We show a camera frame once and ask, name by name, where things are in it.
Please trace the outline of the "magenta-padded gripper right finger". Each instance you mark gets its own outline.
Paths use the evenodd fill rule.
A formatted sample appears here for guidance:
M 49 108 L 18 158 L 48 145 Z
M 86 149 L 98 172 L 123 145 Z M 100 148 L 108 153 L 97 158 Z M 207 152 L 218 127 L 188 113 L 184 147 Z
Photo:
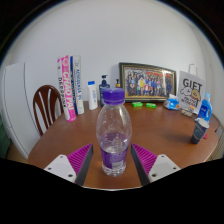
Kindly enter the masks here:
M 165 154 L 156 155 L 134 143 L 131 144 L 131 155 L 142 186 L 180 170 Z

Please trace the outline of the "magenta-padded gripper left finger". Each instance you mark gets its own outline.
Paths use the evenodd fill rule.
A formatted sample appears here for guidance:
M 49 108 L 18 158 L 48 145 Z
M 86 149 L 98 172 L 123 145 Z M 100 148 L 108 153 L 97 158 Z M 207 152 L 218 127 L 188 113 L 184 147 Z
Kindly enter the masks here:
M 82 186 L 93 155 L 93 144 L 87 144 L 69 155 L 58 155 L 44 170 Z

